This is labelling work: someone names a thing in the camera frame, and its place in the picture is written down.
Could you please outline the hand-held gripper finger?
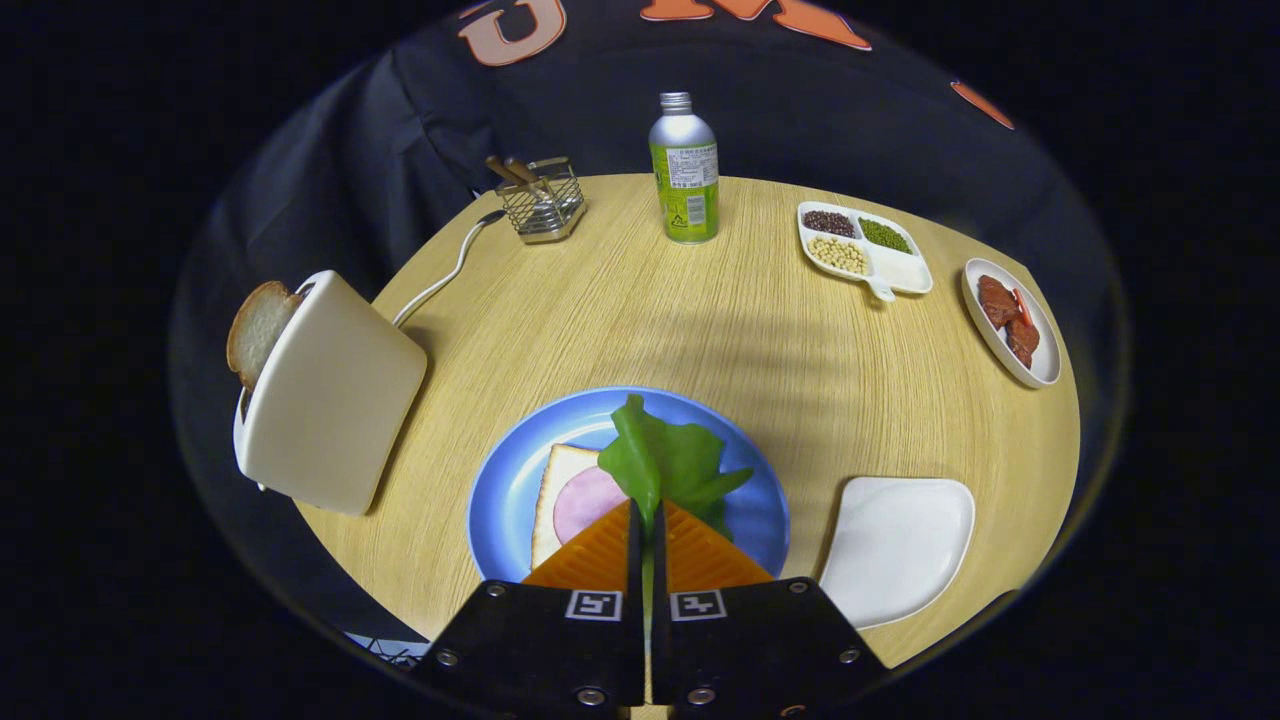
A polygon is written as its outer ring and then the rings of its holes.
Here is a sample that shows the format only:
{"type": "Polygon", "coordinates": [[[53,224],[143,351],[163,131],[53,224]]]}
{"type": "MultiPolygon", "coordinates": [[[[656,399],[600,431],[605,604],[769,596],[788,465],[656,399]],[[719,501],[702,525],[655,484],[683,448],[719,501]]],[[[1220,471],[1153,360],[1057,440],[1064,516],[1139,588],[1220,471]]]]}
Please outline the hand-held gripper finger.
{"type": "Polygon", "coordinates": [[[485,580],[415,669],[465,714],[627,714],[645,701],[643,519],[634,501],[611,530],[614,580],[591,589],[485,580]]]}
{"type": "Polygon", "coordinates": [[[653,529],[652,697],[673,716],[837,716],[890,670],[810,577],[740,583],[756,565],[682,509],[653,529]]]}

